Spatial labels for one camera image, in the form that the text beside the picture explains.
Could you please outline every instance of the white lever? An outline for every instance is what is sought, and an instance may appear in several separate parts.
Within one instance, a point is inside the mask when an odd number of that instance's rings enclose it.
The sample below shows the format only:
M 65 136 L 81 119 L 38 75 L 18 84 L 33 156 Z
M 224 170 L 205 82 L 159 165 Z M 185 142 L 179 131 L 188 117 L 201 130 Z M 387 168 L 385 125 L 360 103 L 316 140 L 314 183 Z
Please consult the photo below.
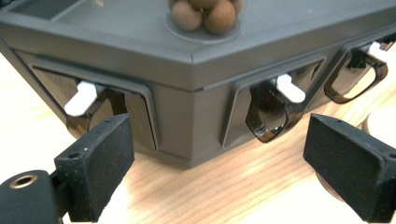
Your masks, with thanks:
M 380 47 L 380 43 L 373 42 L 373 44 L 367 51 L 367 54 L 383 63 L 387 63 L 389 61 L 389 54 L 385 50 L 382 50 Z
M 299 104 L 305 99 L 305 92 L 291 83 L 291 76 L 288 74 L 276 79 L 276 89 L 282 92 L 292 103 Z
M 76 95 L 64 106 L 66 114 L 72 117 L 83 115 L 98 98 L 95 85 L 91 82 L 80 81 L 77 89 Z

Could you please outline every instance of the gray plastic device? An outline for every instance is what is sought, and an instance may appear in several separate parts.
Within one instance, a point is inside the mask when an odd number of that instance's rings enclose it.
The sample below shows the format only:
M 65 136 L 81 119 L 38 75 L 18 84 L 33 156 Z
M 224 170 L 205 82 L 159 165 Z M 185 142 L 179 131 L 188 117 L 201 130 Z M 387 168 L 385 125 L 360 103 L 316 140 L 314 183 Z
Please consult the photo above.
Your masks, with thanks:
M 0 9 L 0 50 L 75 136 L 127 112 L 136 151 L 192 167 L 276 141 L 330 101 L 323 87 L 349 52 L 396 39 L 396 1 L 244 7 L 240 30 L 200 42 L 170 30 L 165 0 L 16 0 Z M 71 117 L 82 82 L 93 98 Z

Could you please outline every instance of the wooden table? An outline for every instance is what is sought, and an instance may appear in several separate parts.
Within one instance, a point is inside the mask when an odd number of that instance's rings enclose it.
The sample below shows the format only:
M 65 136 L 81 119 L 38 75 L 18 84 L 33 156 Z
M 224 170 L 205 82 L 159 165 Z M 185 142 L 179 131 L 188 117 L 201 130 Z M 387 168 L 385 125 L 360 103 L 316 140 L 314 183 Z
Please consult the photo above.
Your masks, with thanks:
M 3 57 L 0 76 L 0 182 L 34 169 L 51 173 L 53 158 L 75 139 Z M 369 93 L 313 112 L 360 126 L 374 109 L 396 105 L 395 95 L 390 64 Z M 305 115 L 270 144 L 253 140 L 190 170 L 136 153 L 99 223 L 362 223 L 304 161 L 308 121 Z

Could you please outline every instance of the light wood surface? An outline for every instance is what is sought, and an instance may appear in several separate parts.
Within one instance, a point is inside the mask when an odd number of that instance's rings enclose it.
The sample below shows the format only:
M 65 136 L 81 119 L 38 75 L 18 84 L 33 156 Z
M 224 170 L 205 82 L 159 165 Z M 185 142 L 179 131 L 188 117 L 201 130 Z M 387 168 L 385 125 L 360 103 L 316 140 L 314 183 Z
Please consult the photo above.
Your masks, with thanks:
M 313 112 L 360 126 L 381 105 L 396 105 L 395 70 L 390 64 L 388 77 L 352 103 Z M 305 115 L 270 144 L 253 140 L 190 170 L 136 153 L 99 223 L 363 223 L 304 161 L 308 121 Z M 53 158 L 74 141 L 0 57 L 0 182 L 34 169 L 51 173 Z

